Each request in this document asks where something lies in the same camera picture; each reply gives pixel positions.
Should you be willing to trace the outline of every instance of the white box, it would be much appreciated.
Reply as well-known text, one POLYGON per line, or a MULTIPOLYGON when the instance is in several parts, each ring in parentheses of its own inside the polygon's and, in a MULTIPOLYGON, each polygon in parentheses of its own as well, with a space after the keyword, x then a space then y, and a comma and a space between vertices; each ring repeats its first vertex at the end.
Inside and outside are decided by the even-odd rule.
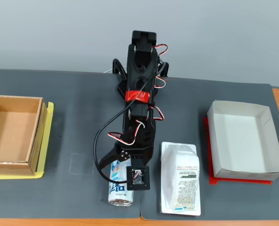
POLYGON ((279 177, 279 143, 269 107, 214 101, 207 117, 214 177, 279 177))

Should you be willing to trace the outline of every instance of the red base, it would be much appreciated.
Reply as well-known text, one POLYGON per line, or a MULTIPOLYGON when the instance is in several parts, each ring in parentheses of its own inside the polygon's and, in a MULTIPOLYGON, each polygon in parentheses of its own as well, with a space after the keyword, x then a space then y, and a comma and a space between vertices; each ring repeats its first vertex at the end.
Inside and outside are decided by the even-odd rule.
POLYGON ((234 181, 234 182, 245 182, 245 183, 256 183, 256 184, 265 184, 271 185, 272 182, 268 180, 244 180, 244 179, 229 179, 229 178, 215 178, 214 171, 213 171, 213 160, 212 160, 212 151, 211 151, 211 140, 209 134, 209 123, 207 117, 204 118, 205 128, 207 130, 207 152, 209 156, 209 183, 211 185, 218 184, 218 181, 234 181))

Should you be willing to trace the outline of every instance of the plastic packaging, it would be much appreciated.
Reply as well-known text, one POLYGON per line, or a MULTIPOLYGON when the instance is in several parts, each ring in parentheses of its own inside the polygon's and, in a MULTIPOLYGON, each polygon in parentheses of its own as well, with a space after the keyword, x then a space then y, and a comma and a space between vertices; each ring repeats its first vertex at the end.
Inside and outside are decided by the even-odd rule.
POLYGON ((161 212, 199 216, 196 146, 163 142, 161 163, 161 212))
MULTIPOLYGON (((127 166, 131 166, 130 159, 111 163, 110 179, 115 181, 126 180, 127 166)), ((108 202, 115 206, 130 206, 133 202, 133 191, 127 191, 127 184, 109 182, 108 202)))

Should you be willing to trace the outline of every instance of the table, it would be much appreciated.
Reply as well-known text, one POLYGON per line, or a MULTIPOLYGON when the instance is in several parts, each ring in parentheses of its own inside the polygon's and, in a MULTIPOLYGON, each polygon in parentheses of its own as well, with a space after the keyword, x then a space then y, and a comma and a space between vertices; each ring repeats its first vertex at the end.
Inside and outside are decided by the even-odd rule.
MULTIPOLYGON (((274 95, 279 107, 279 89, 273 89, 274 95)), ((272 225, 278 224, 278 222, 271 221, 246 221, 250 225, 272 225)), ((122 219, 118 222, 118 220, 114 219, 75 219, 75 220, 67 220, 67 219, 0 219, 1 225, 171 225, 170 221, 145 221, 141 218, 139 219, 122 219)), ((175 225, 189 225, 189 221, 178 221, 174 222, 175 225)), ((243 222, 239 221, 191 221, 192 225, 242 225, 243 222)))

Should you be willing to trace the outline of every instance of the wooden table edge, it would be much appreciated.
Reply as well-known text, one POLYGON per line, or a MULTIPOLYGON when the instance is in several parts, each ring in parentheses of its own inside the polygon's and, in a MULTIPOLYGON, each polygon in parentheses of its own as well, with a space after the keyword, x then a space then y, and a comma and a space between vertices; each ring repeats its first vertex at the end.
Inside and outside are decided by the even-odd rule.
MULTIPOLYGON (((277 101, 279 109, 279 89, 273 88, 273 93, 277 101)), ((191 221, 170 221, 170 220, 144 220, 142 217, 135 219, 11 219, 0 218, 0 226, 152 226, 152 225, 175 225, 175 226, 242 226, 243 224, 250 226, 279 226, 279 220, 244 220, 244 221, 206 221, 206 220, 191 220, 191 221)))

